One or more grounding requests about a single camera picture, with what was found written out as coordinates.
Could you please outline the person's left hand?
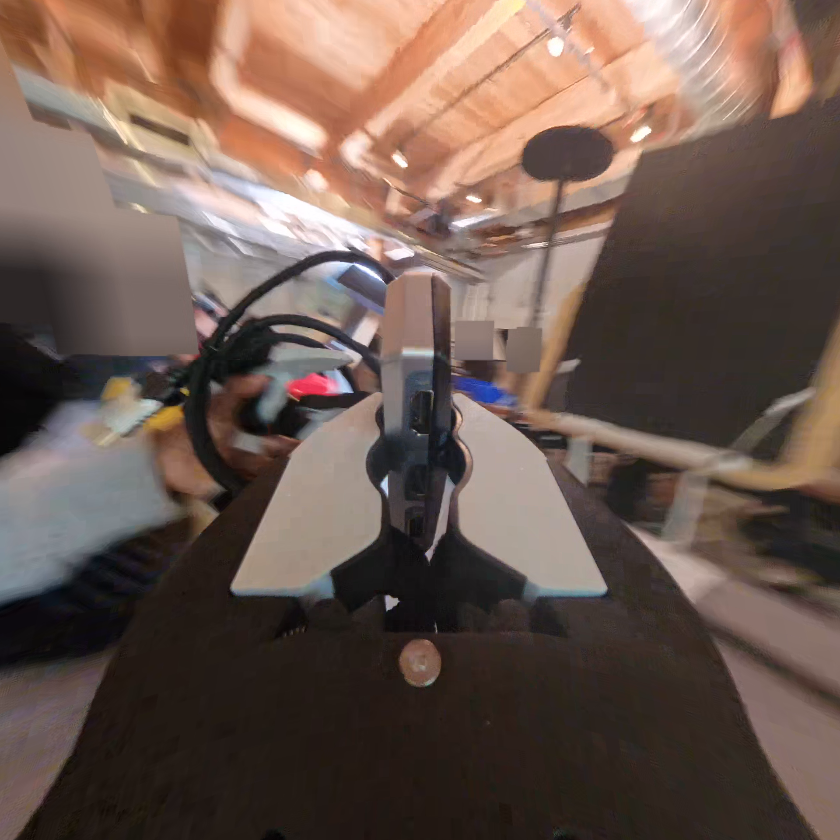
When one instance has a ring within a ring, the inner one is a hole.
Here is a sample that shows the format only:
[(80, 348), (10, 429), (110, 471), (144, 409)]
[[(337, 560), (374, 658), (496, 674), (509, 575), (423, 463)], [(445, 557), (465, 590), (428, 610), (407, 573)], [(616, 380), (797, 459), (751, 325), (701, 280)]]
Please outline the person's left hand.
[[(243, 432), (238, 422), (241, 407), (261, 396), (269, 383), (270, 379), (264, 375), (235, 376), (220, 392), (212, 395), (206, 411), (207, 428), (218, 453), (237, 476), (247, 482), (268, 467), (284, 465), (299, 446), (296, 439), (283, 436), (262, 437), (257, 451), (236, 446)], [(152, 428), (150, 442), (164, 488), (171, 495), (208, 501), (220, 494), (222, 487), (194, 454), (183, 418), (166, 427)]]

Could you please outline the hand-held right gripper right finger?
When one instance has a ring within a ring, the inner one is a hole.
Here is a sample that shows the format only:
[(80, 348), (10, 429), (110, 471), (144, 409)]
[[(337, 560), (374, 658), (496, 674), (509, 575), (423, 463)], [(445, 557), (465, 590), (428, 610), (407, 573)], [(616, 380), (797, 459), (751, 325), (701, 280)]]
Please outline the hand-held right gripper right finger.
[(468, 467), (454, 499), (457, 535), (511, 573), (525, 601), (604, 596), (606, 582), (545, 455), (467, 396), (456, 394), (454, 406)]

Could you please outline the black panel board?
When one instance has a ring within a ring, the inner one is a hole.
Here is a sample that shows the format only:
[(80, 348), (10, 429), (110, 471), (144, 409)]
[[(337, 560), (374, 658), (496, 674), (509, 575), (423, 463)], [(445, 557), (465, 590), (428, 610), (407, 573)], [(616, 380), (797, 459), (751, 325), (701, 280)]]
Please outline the black panel board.
[(644, 153), (570, 333), (564, 411), (723, 448), (838, 317), (839, 101)]

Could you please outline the black round disc stand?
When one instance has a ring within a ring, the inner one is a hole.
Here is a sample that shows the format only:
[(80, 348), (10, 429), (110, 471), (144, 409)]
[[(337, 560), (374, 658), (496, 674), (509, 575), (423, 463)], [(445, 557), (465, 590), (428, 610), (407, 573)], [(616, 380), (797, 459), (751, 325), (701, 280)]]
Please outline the black round disc stand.
[(560, 206), (568, 183), (588, 182), (602, 175), (613, 163), (613, 143), (598, 129), (564, 125), (534, 135), (524, 146), (521, 168), (538, 182), (554, 184), (542, 263), (534, 283), (528, 326), (540, 325), (543, 295), (550, 273), (553, 241), (560, 223)]

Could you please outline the red storage bin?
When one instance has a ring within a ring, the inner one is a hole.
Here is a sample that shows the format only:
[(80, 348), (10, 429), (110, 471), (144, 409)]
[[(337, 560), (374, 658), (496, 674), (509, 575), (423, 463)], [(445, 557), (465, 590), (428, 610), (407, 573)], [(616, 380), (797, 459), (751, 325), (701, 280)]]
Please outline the red storage bin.
[(289, 398), (300, 400), (310, 396), (346, 396), (354, 394), (351, 382), (340, 371), (311, 373), (286, 385)]

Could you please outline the wooden easel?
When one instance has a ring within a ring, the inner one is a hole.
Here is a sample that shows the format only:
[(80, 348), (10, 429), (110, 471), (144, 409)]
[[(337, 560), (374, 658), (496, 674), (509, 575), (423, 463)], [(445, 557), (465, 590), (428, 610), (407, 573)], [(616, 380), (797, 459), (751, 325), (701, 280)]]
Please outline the wooden easel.
[(791, 428), (780, 460), (772, 464), (734, 457), (719, 448), (644, 434), (585, 416), (551, 413), (543, 407), (562, 361), (585, 294), (586, 281), (572, 287), (549, 322), (539, 371), (519, 386), (521, 411), (536, 428), (549, 429), (664, 466), (705, 472), (730, 487), (755, 492), (798, 490), (838, 504), (839, 324), (836, 323), (813, 384), (815, 393)]

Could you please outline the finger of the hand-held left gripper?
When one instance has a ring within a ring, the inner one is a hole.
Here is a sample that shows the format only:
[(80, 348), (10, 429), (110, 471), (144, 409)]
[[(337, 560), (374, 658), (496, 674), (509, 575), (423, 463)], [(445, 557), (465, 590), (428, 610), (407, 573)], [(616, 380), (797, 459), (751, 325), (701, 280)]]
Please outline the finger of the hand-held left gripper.
[(348, 353), (324, 348), (281, 346), (269, 353), (266, 377), (277, 383), (284, 395), (291, 395), (291, 383), (309, 375), (335, 371), (354, 361)]
[(234, 432), (231, 446), (249, 455), (266, 454), (282, 436), (278, 435), (278, 417), (286, 407), (284, 395), (273, 381), (259, 381), (259, 388), (241, 395), (233, 413)]

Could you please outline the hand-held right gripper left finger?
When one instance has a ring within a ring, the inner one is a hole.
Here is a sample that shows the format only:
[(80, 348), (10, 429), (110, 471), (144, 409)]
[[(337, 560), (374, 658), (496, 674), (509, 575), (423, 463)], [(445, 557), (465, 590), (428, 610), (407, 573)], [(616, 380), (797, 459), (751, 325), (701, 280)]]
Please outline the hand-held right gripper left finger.
[(332, 572), (382, 530), (382, 495), (366, 465), (381, 404), (380, 394), (367, 396), (292, 453), (230, 585), (234, 595), (335, 597)]

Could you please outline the person's left forearm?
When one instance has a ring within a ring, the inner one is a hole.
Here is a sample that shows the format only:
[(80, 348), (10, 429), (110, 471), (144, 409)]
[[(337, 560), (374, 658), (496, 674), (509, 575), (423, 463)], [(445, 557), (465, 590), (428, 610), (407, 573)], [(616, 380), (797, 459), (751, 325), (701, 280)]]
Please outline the person's left forearm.
[(152, 446), (99, 446), (99, 405), (60, 404), (1, 465), (1, 604), (55, 590), (95, 555), (183, 518)]

